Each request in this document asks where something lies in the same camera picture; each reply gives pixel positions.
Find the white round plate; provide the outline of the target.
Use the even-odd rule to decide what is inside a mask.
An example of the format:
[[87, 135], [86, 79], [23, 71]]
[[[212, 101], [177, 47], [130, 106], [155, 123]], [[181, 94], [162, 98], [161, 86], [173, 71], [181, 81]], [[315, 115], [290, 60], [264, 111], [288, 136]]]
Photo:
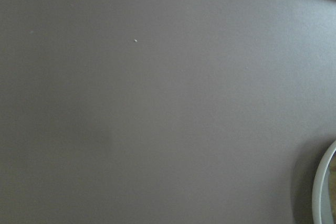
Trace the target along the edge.
[[335, 223], [335, 142], [319, 163], [312, 189], [313, 223]]

